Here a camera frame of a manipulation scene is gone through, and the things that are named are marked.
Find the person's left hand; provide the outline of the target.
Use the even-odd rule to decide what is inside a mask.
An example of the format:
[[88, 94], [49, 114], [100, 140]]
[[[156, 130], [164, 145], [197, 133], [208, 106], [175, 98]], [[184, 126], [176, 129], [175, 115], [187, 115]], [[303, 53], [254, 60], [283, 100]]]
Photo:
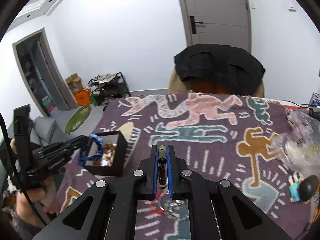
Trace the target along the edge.
[[[16, 193], [16, 214], [17, 216], [25, 221], [26, 223], [32, 224], [34, 226], [40, 226], [41, 221], [36, 215], [35, 211], [31, 207], [31, 204], [28, 202], [26, 195], [28, 195], [32, 203], [38, 203], [42, 200], [48, 198], [46, 190], [42, 187], [38, 189], [27, 190], [26, 193], [18, 191]], [[50, 198], [52, 201], [48, 206], [40, 205], [42, 211], [45, 213], [54, 214], [59, 210], [59, 205], [57, 203], [56, 195], [51, 195]]]

